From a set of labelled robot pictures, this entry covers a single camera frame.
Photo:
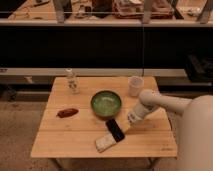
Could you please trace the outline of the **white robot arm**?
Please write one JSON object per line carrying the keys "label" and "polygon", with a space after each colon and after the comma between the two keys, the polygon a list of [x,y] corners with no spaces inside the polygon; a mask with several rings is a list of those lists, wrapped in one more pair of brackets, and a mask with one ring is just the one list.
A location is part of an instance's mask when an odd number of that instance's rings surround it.
{"label": "white robot arm", "polygon": [[126,133],[134,124],[142,121],[159,107],[182,115],[190,102],[191,99],[166,96],[151,89],[144,89],[139,93],[138,102],[122,120],[118,121],[118,124],[121,130]]}

